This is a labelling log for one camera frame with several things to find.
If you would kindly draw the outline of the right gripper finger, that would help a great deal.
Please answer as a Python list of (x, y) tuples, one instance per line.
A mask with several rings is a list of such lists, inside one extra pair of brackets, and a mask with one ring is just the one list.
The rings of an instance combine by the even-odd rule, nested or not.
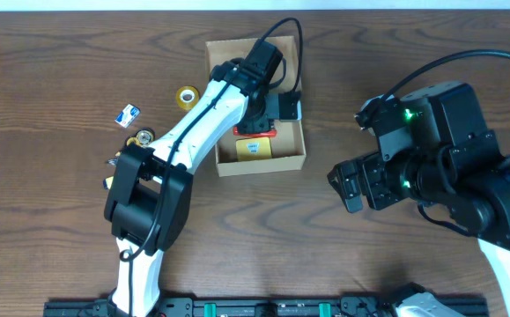
[(344, 176), (344, 205), (349, 213), (356, 213), (363, 209), (362, 194), (356, 174)]
[(358, 167), (354, 161), (345, 160), (339, 164), (336, 164), (327, 175), (329, 185), (340, 196), (344, 196), (343, 190), (344, 176), (351, 174), (356, 174), (358, 176)]

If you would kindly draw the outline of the yellow sticky note pad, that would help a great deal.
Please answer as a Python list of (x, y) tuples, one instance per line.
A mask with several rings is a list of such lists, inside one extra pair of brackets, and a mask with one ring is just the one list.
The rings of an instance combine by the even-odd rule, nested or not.
[(266, 136), (240, 139), (235, 145), (240, 162), (272, 158), (270, 139)]

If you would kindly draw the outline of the yellow tape roll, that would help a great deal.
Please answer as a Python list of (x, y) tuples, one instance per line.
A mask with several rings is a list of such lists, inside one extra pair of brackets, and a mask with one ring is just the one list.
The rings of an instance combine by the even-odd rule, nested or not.
[(177, 91), (175, 99), (177, 105), (181, 109), (189, 111), (194, 108), (200, 100), (200, 94), (194, 86), (185, 85)]

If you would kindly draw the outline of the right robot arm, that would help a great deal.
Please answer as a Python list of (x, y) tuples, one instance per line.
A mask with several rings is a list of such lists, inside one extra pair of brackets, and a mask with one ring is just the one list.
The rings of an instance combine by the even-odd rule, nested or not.
[(486, 125), (474, 89), (454, 81), (368, 100), (357, 121), (378, 148), (336, 164), (328, 180), (349, 212), (411, 199), (442, 205), (443, 226), (475, 238), (510, 314), (510, 155)]

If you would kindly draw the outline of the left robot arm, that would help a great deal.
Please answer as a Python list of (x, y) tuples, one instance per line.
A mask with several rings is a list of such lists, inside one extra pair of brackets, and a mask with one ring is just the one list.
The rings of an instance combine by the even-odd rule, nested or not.
[(196, 169), (229, 129), (259, 111), (283, 60), (276, 46), (257, 40), (246, 57), (212, 69), (203, 97), (163, 137), (122, 149), (104, 209), (120, 250), (109, 315), (155, 311), (162, 257), (188, 219)]

